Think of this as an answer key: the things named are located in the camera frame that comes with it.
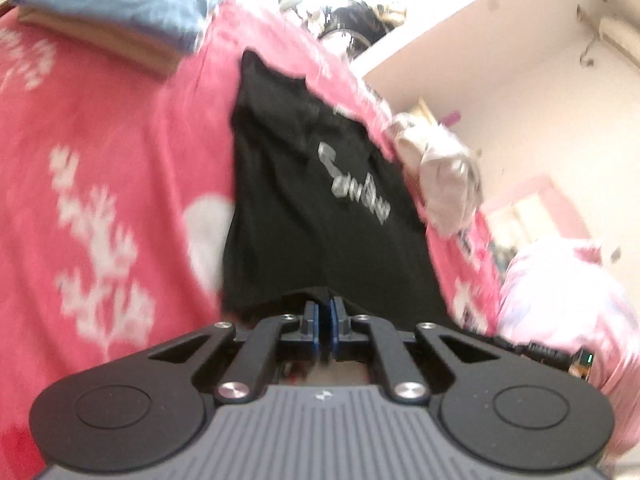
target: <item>white cloth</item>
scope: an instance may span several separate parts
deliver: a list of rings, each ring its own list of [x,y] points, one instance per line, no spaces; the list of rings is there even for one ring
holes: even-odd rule
[[[443,237],[468,227],[482,203],[480,169],[460,140],[441,125],[398,114],[386,130],[408,175],[418,180],[427,216]]]

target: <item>black t-shirt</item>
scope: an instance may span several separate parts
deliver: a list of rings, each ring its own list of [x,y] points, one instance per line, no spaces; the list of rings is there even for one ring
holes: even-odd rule
[[[320,286],[402,330],[453,326],[401,173],[364,126],[254,52],[241,68],[223,309],[253,316],[252,305]]]

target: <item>black circular cap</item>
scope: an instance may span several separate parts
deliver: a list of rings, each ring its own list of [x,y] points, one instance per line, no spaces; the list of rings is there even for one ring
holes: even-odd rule
[[[76,415],[98,430],[126,428],[141,420],[151,398],[133,386],[110,384],[91,390],[76,401]]]
[[[92,474],[159,463],[205,421],[203,397],[188,374],[135,355],[52,384],[30,413],[31,434],[48,462]]]
[[[494,408],[502,420],[525,430],[552,428],[569,413],[569,404],[562,396],[536,386],[503,390],[495,397]]]
[[[475,457],[539,473],[599,457],[614,421],[607,399],[591,385],[515,356],[460,367],[439,415]]]

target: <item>pink wall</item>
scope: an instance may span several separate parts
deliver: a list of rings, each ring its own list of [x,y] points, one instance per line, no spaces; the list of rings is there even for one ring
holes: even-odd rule
[[[590,39],[461,104],[453,129],[482,149],[489,200],[551,176],[591,235],[622,247],[610,271],[640,312],[640,71],[602,44],[591,51],[595,67],[581,68]]]

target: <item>pink fabric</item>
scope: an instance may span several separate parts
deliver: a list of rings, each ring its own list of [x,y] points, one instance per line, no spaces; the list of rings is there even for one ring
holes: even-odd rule
[[[589,382],[613,406],[607,452],[619,455],[640,441],[640,328],[622,286],[600,264],[592,240],[552,238],[520,251],[502,287],[498,332],[514,342],[595,352]]]
[[[462,328],[493,335],[500,304],[500,276],[489,247],[486,218],[476,211],[472,224],[443,238],[427,227],[431,262],[449,316]]]
[[[210,254],[233,211],[229,117],[247,47],[382,138],[388,116],[348,68],[259,8],[222,4],[167,81],[15,11],[0,19],[3,480],[42,467],[27,417],[43,388],[219,318]]]

